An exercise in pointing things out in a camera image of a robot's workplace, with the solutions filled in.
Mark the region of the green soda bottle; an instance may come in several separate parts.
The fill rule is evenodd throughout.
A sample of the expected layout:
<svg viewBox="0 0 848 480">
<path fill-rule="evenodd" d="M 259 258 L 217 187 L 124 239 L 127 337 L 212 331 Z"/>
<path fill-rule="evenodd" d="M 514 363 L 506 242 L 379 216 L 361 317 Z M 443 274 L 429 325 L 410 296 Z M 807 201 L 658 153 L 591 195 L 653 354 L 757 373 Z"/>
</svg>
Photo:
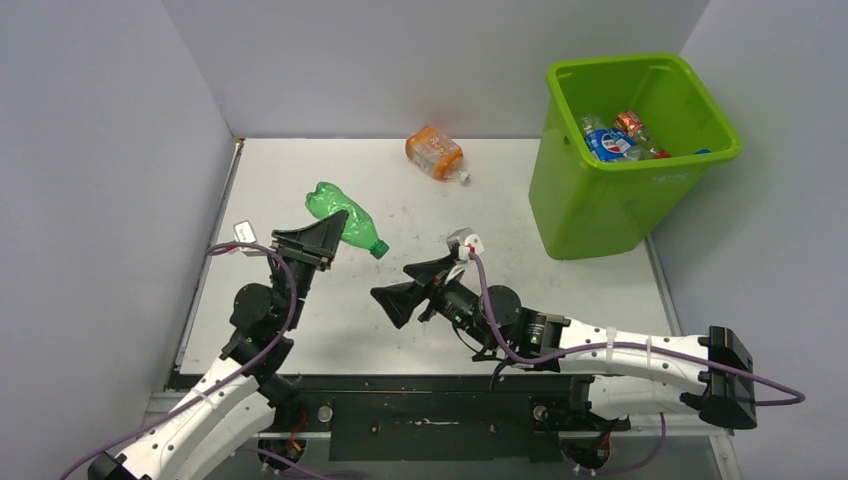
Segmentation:
<svg viewBox="0 0 848 480">
<path fill-rule="evenodd" d="M 346 212 L 342 241 L 367 251 L 373 258 L 382 259 L 390 250 L 378 234 L 370 214 L 337 185 L 325 181 L 317 183 L 315 189 L 306 194 L 305 206 L 316 219 Z"/>
</svg>

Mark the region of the large orange tea bottle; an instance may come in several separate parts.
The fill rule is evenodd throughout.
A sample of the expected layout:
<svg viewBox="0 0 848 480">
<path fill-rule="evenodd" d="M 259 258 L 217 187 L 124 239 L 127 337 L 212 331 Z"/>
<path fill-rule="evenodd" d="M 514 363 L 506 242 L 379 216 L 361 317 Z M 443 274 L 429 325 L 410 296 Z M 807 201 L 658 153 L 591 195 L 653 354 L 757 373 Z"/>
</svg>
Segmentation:
<svg viewBox="0 0 848 480">
<path fill-rule="evenodd" d="M 448 135 L 424 126 L 405 141 L 407 158 L 428 177 L 437 181 L 467 184 L 471 174 L 465 167 L 463 149 Z"/>
</svg>

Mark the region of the pepsi bottle blue cap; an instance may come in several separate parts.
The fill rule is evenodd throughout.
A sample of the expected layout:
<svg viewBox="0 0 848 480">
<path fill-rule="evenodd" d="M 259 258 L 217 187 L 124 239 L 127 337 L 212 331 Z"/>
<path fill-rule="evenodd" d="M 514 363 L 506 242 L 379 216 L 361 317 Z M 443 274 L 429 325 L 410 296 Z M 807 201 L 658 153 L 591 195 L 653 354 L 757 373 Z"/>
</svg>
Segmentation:
<svg viewBox="0 0 848 480">
<path fill-rule="evenodd" d="M 636 162 L 644 150 L 621 130 L 608 127 L 597 116 L 582 116 L 578 124 L 590 153 L 605 163 Z"/>
</svg>

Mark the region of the crushed red label bottle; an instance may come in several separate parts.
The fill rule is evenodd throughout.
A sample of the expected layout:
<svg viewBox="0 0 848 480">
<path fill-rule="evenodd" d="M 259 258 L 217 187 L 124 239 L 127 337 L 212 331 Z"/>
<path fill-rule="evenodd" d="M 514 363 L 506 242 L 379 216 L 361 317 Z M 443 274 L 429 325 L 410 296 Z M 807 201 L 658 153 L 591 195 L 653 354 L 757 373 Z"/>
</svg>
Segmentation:
<svg viewBox="0 0 848 480">
<path fill-rule="evenodd" d="M 669 152 L 659 145 L 633 110 L 619 113 L 613 121 L 613 126 L 626 134 L 640 148 L 641 160 L 670 157 Z"/>
</svg>

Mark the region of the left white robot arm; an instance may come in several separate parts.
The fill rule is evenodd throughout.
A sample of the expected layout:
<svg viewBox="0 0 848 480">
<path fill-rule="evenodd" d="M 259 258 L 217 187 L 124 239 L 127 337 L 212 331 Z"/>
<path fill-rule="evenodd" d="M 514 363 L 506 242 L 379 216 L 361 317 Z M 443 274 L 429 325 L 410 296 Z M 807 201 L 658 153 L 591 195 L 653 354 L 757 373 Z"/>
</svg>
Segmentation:
<svg viewBox="0 0 848 480">
<path fill-rule="evenodd" d="M 90 479 L 179 479 L 191 459 L 210 467 L 253 434 L 290 428 L 298 416 L 296 387 L 277 372 L 294 342 L 314 276 L 330 268 L 348 214 L 339 211 L 296 230 L 275 230 L 273 242 L 230 241 L 208 247 L 209 256 L 239 248 L 267 258 L 269 284 L 249 283 L 233 301 L 234 328 L 221 354 L 176 407 L 157 422 L 122 437 L 126 448 L 106 447 L 84 457 Z"/>
</svg>

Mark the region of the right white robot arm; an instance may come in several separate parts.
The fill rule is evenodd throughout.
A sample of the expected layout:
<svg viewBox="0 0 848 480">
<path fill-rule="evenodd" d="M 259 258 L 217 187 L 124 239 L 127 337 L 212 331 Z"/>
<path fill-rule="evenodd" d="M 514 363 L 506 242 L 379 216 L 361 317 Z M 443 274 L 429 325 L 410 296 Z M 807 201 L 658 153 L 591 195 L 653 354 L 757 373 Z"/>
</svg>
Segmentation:
<svg viewBox="0 0 848 480">
<path fill-rule="evenodd" d="M 502 351 L 510 365 L 588 376 L 587 388 L 565 402 L 579 428 L 659 413 L 695 414 L 725 429 L 757 426 L 753 359 L 733 330 L 662 336 L 595 326 L 525 307 L 505 285 L 483 281 L 474 292 L 462 282 L 465 266 L 452 255 L 410 264 L 403 269 L 409 281 L 370 294 L 396 328 L 423 305 L 420 322 L 441 316 L 483 353 Z"/>
</svg>

